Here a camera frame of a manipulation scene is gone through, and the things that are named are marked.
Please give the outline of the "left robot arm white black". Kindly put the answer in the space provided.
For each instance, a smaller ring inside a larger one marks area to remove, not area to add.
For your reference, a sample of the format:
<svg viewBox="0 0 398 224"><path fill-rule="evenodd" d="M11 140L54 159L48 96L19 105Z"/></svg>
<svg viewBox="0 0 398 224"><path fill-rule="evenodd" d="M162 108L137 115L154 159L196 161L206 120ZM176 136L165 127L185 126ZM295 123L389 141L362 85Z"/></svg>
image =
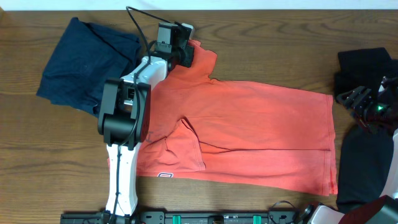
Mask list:
<svg viewBox="0 0 398 224"><path fill-rule="evenodd" d="M98 132L109 156L109 197L103 223L137 221L137 156L149 130L151 92L175 66L191 67L193 52L189 45L165 52L157 47L131 73L106 81L98 116Z"/></svg>

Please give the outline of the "folded navy blue shirt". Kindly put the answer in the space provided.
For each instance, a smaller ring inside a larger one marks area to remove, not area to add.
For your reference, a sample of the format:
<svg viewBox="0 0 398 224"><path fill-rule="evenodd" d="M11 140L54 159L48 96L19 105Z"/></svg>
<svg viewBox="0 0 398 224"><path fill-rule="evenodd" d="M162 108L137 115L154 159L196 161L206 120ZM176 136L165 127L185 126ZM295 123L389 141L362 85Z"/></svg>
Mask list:
<svg viewBox="0 0 398 224"><path fill-rule="evenodd" d="M133 71L140 51L138 36L74 17L44 68L36 95L98 116L105 81Z"/></svg>

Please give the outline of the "black clothes pile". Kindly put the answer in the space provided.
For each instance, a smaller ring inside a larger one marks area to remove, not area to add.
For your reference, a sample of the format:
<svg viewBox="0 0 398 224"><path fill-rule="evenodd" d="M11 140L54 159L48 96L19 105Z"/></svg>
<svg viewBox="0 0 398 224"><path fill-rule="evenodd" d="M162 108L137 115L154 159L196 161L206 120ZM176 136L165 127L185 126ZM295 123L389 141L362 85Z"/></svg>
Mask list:
<svg viewBox="0 0 398 224"><path fill-rule="evenodd" d="M348 213L380 197L391 167L397 130L397 60L384 47L338 53L334 98L359 86L371 89L373 105L348 110L356 123L343 139L336 204Z"/></svg>

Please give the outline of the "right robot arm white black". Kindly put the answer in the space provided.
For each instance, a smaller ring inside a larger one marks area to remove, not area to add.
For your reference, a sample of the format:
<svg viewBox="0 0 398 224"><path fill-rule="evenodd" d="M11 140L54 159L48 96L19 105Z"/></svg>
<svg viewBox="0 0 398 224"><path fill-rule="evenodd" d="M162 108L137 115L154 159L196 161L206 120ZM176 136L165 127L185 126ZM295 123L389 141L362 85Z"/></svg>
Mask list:
<svg viewBox="0 0 398 224"><path fill-rule="evenodd" d="M397 79L337 95L359 127L341 148L337 209L310 204L298 223L397 223Z"/></svg>

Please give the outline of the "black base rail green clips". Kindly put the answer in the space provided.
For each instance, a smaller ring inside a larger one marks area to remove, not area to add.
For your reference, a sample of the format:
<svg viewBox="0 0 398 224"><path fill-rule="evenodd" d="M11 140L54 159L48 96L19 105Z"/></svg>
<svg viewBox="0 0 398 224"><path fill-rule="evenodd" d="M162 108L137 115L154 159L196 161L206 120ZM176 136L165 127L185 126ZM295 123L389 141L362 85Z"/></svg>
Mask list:
<svg viewBox="0 0 398 224"><path fill-rule="evenodd" d="M298 213L293 210L251 213L170 213L142 212L135 215L98 213L64 213L60 224L268 224L295 223Z"/></svg>

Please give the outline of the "orange red t-shirt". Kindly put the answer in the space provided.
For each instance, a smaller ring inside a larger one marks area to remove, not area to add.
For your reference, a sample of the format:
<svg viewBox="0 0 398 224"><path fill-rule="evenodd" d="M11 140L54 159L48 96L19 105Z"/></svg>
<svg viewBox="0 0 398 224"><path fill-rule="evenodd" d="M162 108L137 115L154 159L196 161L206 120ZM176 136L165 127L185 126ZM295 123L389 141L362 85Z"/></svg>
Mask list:
<svg viewBox="0 0 398 224"><path fill-rule="evenodd" d="M333 98L212 79L216 54L190 45L192 66L177 66L152 91L138 175L336 194Z"/></svg>

